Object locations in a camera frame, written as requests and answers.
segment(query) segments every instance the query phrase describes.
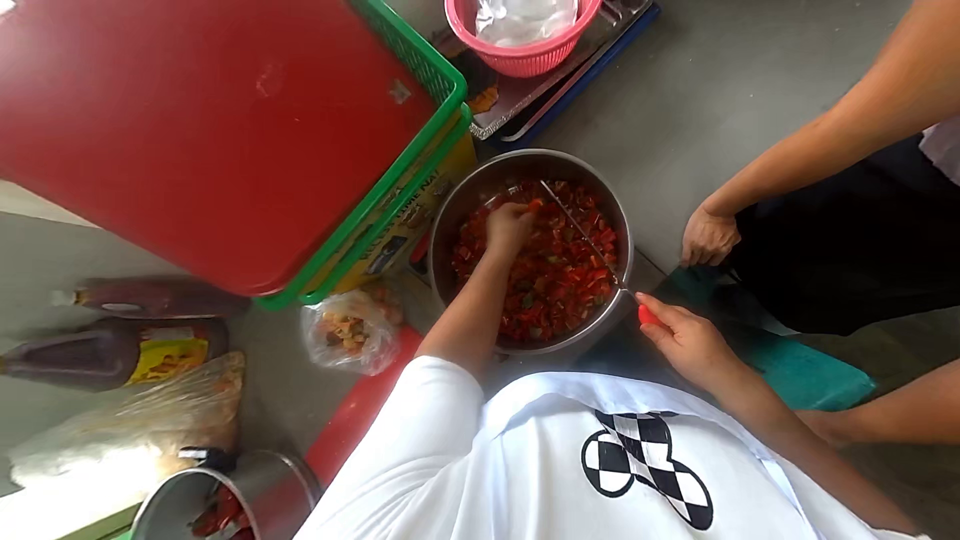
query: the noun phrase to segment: plastic bag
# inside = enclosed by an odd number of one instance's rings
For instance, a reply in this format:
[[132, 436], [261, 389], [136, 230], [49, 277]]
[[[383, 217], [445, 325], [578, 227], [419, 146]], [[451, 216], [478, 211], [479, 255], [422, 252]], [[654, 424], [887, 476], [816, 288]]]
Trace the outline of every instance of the plastic bag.
[[194, 464], [177, 457], [180, 448], [233, 448], [243, 372], [243, 354], [229, 353], [74, 416], [11, 449], [11, 477], [29, 489], [69, 480], [146, 495]]
[[520, 47], [556, 36], [577, 21], [577, 0], [477, 0], [477, 37]]
[[376, 375], [394, 361], [399, 302], [386, 287], [335, 294], [300, 313], [310, 359], [319, 366]]

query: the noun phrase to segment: red cutting board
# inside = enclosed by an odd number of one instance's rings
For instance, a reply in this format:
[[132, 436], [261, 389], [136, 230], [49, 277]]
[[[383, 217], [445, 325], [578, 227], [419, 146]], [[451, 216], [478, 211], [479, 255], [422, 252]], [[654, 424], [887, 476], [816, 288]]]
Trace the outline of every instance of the red cutting board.
[[435, 109], [341, 0], [0, 15], [0, 174], [238, 294], [281, 289]]

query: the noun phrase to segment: black pants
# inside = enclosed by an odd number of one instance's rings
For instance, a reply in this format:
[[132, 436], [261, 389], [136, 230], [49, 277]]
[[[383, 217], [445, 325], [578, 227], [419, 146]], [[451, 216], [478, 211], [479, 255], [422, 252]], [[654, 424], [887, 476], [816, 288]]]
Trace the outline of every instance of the black pants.
[[787, 327], [849, 335], [960, 305], [960, 186], [914, 135], [736, 215], [737, 277]]

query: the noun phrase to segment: stainless steel pot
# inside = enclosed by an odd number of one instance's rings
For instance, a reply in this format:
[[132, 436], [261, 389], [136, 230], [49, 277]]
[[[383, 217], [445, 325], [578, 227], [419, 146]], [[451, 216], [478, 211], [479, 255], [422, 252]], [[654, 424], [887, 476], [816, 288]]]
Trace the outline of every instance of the stainless steel pot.
[[[434, 221], [428, 258], [430, 283], [436, 299], [444, 307], [456, 296], [456, 275], [450, 263], [460, 227], [469, 214], [490, 200], [493, 194], [503, 191], [505, 185], [541, 178], [581, 184], [595, 196], [597, 207], [607, 216], [617, 234], [617, 274], [623, 282], [629, 282], [634, 267], [634, 239], [627, 226], [623, 206], [600, 173], [582, 160], [556, 150], [515, 150], [485, 162], [470, 173], [453, 189]], [[633, 300], [624, 298], [624, 294], [618, 291], [606, 304], [596, 309], [579, 329], [549, 341], [517, 342], [503, 335], [498, 336], [496, 350], [507, 355], [538, 355], [558, 351], [609, 326], [605, 322], [609, 322], [616, 307], [624, 301]]]
[[221, 483], [237, 496], [257, 540], [290, 540], [320, 500], [306, 465], [284, 454], [253, 451], [242, 454], [229, 475], [194, 467], [165, 480], [133, 518], [132, 540], [197, 540], [190, 523]]

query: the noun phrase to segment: white shirt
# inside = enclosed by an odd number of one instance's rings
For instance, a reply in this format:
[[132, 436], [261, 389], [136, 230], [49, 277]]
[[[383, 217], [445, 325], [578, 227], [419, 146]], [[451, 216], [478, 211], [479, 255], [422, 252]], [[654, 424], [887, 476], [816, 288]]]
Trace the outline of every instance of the white shirt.
[[960, 184], [960, 116], [925, 129], [920, 150], [954, 184]]
[[[757, 458], [700, 418], [612, 418], [558, 398], [490, 441], [475, 437], [482, 406], [462, 368], [412, 361], [295, 540], [492, 538], [497, 481], [507, 482], [511, 539], [802, 538], [800, 514]], [[649, 467], [617, 443], [614, 424], [642, 426], [636, 438], [649, 442], [634, 452]], [[492, 466], [499, 452], [503, 478]], [[780, 464], [825, 540], [910, 538], [869, 528]]]

